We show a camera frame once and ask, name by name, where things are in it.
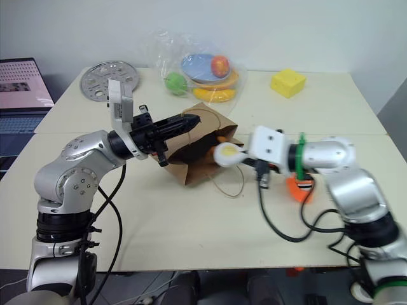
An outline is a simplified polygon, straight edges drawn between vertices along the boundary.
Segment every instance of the table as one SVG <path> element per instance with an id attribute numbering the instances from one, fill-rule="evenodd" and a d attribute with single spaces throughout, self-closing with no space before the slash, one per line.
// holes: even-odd
<path id="1" fill-rule="evenodd" d="M 31 139 L 0 182 L 0 268 L 26 269 L 31 254 L 31 238 L 36 230 L 34 175 L 54 160 L 63 146 L 78 133 L 40 133 Z M 308 134 L 309 141 L 323 135 Z M 377 179 L 394 217 L 407 229 L 404 180 L 407 164 L 386 135 L 347 135 L 357 149 L 360 165 Z M 247 142 L 246 135 L 237 138 Z M 117 271 L 210 268 L 275 268 L 287 266 L 339 266 L 344 258 L 330 252 L 326 245 L 337 234 L 315 233 L 299 244 L 281 240 L 266 225 L 259 211 L 254 172 L 242 165 L 247 184 L 241 197 L 226 198 L 211 183 L 194 187 L 180 186 L 175 178 L 151 158 L 128 161 L 127 176 L 114 198 L 123 217 L 124 236 Z M 120 170 L 108 173 L 101 186 L 110 192 Z M 332 207 L 324 183 L 316 175 L 318 188 L 312 204 L 306 207 L 308 219 Z M 231 193 L 237 192 L 241 178 L 236 169 L 215 177 Z M 102 203 L 97 194 L 92 209 Z M 299 204 L 288 195 L 284 179 L 274 175 L 265 204 L 275 224 L 287 234 L 299 236 L 305 228 L 298 217 Z M 321 223 L 336 227 L 341 222 L 333 215 Z M 98 270 L 105 271 L 116 246 L 118 226 L 110 208 L 100 216 L 93 240 L 100 247 Z"/>
<path id="2" fill-rule="evenodd" d="M 88 133 L 111 130 L 106 103 L 85 98 L 79 88 L 81 74 L 72 82 L 36 133 Z M 141 84 L 134 91 L 134 114 L 146 104 L 154 120 L 189 108 L 198 100 L 168 93 L 153 69 L 138 69 Z M 304 73 L 305 88 L 290 99 L 270 89 L 274 72 L 248 71 L 244 90 L 229 114 L 238 133 L 249 134 L 257 125 L 281 128 L 287 133 L 383 135 L 385 129 L 370 109 L 350 74 Z"/>

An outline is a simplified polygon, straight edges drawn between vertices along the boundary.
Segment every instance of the clear plastic bag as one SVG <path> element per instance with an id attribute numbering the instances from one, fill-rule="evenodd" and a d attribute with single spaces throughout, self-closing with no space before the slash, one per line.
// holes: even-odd
<path id="1" fill-rule="evenodd" d="M 158 30 L 146 40 L 149 67 L 157 70 L 169 94 L 193 97 L 228 115 L 246 80 L 246 70 L 210 42 Z"/>

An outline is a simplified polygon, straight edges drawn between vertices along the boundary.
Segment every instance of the metal disc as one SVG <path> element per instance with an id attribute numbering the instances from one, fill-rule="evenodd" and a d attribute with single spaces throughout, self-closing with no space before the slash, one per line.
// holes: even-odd
<path id="1" fill-rule="evenodd" d="M 129 84 L 134 90 L 139 83 L 139 74 L 128 63 L 112 60 L 101 62 L 87 70 L 81 78 L 81 91 L 96 102 L 107 102 L 108 79 Z"/>

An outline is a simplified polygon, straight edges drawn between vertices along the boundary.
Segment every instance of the brown paper bag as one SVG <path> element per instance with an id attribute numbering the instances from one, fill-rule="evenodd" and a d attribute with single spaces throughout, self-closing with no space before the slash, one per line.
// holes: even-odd
<path id="1" fill-rule="evenodd" d="M 204 103 L 199 103 L 184 113 L 199 115 L 201 123 L 190 131 L 189 136 L 185 133 L 167 140 L 168 151 L 165 155 L 169 165 L 165 169 L 174 175 L 179 183 L 187 185 L 206 179 L 208 175 L 213 175 L 220 169 L 207 154 L 211 147 L 219 144 L 219 136 L 226 138 L 227 142 L 238 145 L 242 143 L 233 138 L 237 124 Z"/>

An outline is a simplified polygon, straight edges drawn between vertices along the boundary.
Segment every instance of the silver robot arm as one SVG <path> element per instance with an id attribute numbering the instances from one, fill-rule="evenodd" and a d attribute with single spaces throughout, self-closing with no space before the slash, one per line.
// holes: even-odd
<path id="1" fill-rule="evenodd" d="M 347 236 L 360 250 L 364 279 L 373 287 L 374 304 L 407 304 L 406 236 L 372 175 L 357 164 L 353 143 L 331 137 L 297 145 L 283 133 L 258 126 L 248 150 L 223 143 L 216 147 L 214 158 L 225 167 L 248 158 L 260 159 L 287 176 L 297 169 L 320 173 Z"/>
<path id="2" fill-rule="evenodd" d="M 79 297 L 79 248 L 87 235 L 100 232 L 90 226 L 93 196 L 107 172 L 123 166 L 126 159 L 145 159 L 156 153 L 165 166 L 165 141 L 186 133 L 200 121 L 183 114 L 153 123 L 147 107 L 133 118 L 132 91 L 119 81 L 109 80 L 109 104 L 114 131 L 82 135 L 68 143 L 60 156 L 39 170 L 34 187 L 39 194 L 37 234 L 32 252 L 27 293 L 12 299 L 14 304 L 72 304 Z M 95 284 L 97 258 L 86 252 L 84 286 Z"/>

